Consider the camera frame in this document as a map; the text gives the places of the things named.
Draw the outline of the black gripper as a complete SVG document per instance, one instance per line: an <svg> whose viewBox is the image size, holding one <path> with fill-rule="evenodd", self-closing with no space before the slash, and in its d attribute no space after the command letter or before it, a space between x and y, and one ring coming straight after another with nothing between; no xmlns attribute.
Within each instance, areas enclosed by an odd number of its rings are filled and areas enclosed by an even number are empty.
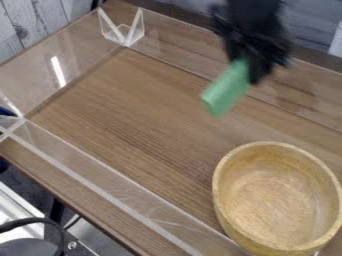
<svg viewBox="0 0 342 256"><path fill-rule="evenodd" d="M229 60L247 57L253 85L289 62L292 42L281 21L282 0L225 0L211 6L213 31L223 39Z"/></svg>

